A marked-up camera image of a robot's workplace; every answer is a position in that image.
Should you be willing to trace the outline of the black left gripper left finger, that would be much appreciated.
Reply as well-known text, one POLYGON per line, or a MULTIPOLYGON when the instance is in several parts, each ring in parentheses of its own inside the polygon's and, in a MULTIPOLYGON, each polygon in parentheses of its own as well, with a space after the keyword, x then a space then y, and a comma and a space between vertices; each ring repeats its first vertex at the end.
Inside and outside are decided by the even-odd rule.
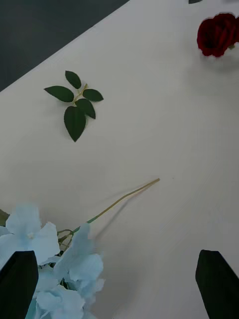
POLYGON ((14 252, 0 271, 0 318, 24 319, 37 282, 35 253, 14 252))

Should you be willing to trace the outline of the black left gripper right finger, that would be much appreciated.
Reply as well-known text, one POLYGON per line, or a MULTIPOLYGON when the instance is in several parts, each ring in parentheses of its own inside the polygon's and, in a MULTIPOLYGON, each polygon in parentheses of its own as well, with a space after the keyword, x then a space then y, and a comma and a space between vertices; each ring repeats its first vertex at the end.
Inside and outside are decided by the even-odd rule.
POLYGON ((201 250, 195 279, 210 319, 239 318, 239 278, 220 252, 201 250))

